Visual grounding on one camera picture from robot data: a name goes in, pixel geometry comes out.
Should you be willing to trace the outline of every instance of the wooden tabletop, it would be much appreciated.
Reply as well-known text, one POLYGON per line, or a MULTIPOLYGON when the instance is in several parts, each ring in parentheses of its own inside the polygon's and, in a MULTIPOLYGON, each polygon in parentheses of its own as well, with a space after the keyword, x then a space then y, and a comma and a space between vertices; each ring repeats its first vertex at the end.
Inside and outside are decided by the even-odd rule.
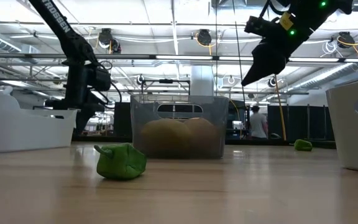
POLYGON ((226 146, 224 159, 96 173, 93 144, 0 154, 0 223, 358 224, 358 172, 335 150, 226 146))

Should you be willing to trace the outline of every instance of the transparent plastic bin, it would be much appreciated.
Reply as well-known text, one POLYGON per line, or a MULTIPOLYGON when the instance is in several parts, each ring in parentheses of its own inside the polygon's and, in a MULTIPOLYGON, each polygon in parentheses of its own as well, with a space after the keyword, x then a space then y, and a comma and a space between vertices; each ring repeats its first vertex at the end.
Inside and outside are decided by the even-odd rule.
POLYGON ((228 106, 220 96, 132 95, 133 145, 154 158, 222 158, 228 106))

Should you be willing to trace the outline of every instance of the white bin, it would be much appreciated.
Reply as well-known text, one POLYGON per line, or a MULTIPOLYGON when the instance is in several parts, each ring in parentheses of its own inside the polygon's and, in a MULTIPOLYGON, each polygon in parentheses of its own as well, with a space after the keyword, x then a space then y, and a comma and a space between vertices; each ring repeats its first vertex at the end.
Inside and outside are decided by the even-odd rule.
POLYGON ((344 167, 358 170, 358 82, 326 94, 339 159, 344 167))
POLYGON ((22 110, 14 97, 0 95, 0 152, 67 147, 75 118, 75 110, 22 110))

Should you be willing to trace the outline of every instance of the person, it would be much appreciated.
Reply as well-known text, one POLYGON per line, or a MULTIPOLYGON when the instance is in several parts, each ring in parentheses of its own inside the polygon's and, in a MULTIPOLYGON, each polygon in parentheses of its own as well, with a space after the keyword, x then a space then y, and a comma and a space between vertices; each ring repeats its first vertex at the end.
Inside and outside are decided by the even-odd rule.
POLYGON ((251 111, 254 113, 250 118, 250 130, 253 140, 267 139, 267 120, 266 116, 259 113, 259 106, 253 106, 251 111))

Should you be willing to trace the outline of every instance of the green object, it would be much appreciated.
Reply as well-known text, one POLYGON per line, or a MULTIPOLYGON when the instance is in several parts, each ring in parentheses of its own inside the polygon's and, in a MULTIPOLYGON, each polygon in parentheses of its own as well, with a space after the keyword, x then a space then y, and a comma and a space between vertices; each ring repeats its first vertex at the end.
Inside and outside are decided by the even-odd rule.
POLYGON ((129 143, 94 148, 100 153, 96 171, 102 177, 131 180, 146 169, 146 156, 129 143))
POLYGON ((313 146, 311 144, 311 142, 302 140, 302 139, 298 139, 295 141, 294 143, 294 147, 295 150, 297 151, 311 151, 313 149, 313 146))

